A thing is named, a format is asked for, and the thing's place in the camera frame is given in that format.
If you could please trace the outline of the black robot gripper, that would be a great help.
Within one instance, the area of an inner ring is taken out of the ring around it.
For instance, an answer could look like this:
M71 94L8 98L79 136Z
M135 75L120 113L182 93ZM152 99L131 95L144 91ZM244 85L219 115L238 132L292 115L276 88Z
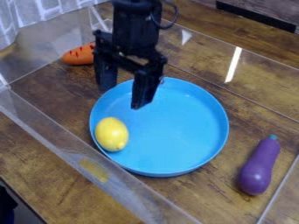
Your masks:
M135 64L131 108L140 109L155 98L156 89L164 77L166 57L158 52L162 26L163 3L160 0L112 0L112 32L96 30L94 69L100 91L108 91L118 84L118 66L131 64L124 56L147 60Z

